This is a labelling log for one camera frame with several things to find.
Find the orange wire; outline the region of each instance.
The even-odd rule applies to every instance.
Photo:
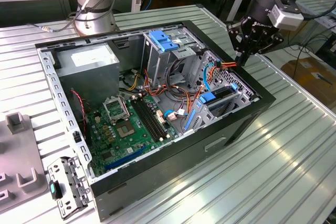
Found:
[[[188,92],[185,91],[185,89],[181,88],[181,87],[178,87],[178,86],[175,86],[175,85],[172,85],[173,88],[177,88],[177,89],[181,89],[185,95],[187,96],[187,111],[189,113],[189,110],[190,110],[190,98],[189,98],[189,95],[188,95]]]

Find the aluminum extrusion table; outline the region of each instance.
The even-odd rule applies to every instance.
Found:
[[[225,26],[196,6],[116,15],[121,29],[192,20],[234,56]],[[48,25],[60,28],[65,22]],[[29,114],[43,166],[73,151],[34,44],[76,37],[73,28],[45,33],[0,28],[0,115]],[[234,144],[105,223],[322,223],[336,206],[335,115],[262,56],[245,69],[276,97]],[[50,192],[0,215],[1,223],[61,223]],[[98,223],[91,202],[67,223]]]
[[[301,7],[301,10],[316,15],[327,11],[336,0],[297,0],[297,4]],[[330,15],[315,19],[318,23],[326,28],[331,28],[332,32],[336,33],[336,19]]]

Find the chip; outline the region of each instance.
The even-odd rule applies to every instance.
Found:
[[[130,121],[118,123],[116,127],[121,138],[127,137],[135,133],[134,127],[132,126]]]
[[[105,153],[101,154],[101,157],[103,159],[108,159],[108,158],[112,157],[112,154],[111,154],[111,152],[105,152]]]

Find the blue cable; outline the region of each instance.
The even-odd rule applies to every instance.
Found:
[[[170,113],[173,113],[174,111],[172,110],[167,110],[165,113],[164,113],[164,117],[166,118]]]
[[[204,71],[203,71],[203,81],[204,81],[204,85],[205,85],[205,87],[207,88],[208,91],[210,91],[210,87],[209,87],[209,84],[206,80],[206,70],[207,70],[208,67],[211,67],[211,66],[214,66],[214,64],[209,63],[208,65],[205,66]]]
[[[148,9],[148,7],[151,5],[151,3],[152,3],[152,0],[149,0],[149,3],[148,3],[148,5],[146,6],[145,10]]]

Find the yellow wire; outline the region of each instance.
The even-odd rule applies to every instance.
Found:
[[[133,89],[135,89],[135,86],[136,86],[136,81],[138,80],[138,75],[135,76],[135,79],[134,79],[134,84],[132,87],[130,87],[129,89],[127,89],[128,91],[132,91]]]

